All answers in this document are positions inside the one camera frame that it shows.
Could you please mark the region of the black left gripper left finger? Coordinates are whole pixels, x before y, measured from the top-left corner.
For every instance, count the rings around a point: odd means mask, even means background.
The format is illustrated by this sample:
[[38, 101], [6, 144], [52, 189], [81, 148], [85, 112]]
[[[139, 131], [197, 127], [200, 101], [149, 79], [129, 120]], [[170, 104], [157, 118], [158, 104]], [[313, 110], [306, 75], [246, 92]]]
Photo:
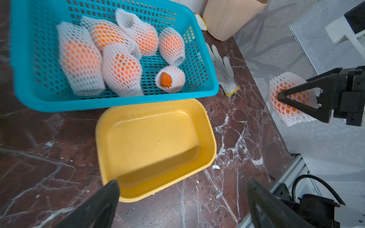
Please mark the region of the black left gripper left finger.
[[57, 228], [110, 228], [120, 197], [117, 180], [111, 180], [64, 220]]

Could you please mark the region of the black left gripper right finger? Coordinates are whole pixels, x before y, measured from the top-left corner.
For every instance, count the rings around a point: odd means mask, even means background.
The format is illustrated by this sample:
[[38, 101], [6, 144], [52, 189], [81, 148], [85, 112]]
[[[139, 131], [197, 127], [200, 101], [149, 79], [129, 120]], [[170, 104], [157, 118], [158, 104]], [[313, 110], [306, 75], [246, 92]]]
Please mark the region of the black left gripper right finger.
[[247, 197], [252, 222], [256, 228], [265, 228], [268, 225], [274, 228], [313, 227], [254, 179], [248, 182]]

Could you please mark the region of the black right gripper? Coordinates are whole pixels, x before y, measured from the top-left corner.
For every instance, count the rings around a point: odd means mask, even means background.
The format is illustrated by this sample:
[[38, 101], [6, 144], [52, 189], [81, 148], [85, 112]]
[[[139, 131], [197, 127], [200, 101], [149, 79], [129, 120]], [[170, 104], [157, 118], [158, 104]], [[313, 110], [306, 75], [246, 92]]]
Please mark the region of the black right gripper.
[[[288, 98], [314, 88], [320, 88], [318, 108]], [[362, 126], [365, 119], [365, 67], [335, 68], [279, 92], [277, 99], [323, 123], [329, 123], [333, 117], [344, 119], [347, 125]]]

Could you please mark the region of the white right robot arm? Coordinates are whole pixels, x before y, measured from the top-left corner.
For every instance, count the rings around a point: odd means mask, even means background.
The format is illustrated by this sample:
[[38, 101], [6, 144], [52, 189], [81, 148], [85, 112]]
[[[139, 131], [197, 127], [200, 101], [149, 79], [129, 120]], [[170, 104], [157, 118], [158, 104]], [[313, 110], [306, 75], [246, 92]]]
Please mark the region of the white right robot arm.
[[[331, 41], [350, 41], [365, 54], [365, 4], [361, 3], [325, 27]], [[278, 103], [288, 105], [324, 123], [331, 117], [345, 119], [347, 125], [361, 126], [365, 118], [365, 67], [335, 68], [308, 79], [304, 84], [283, 88]]]

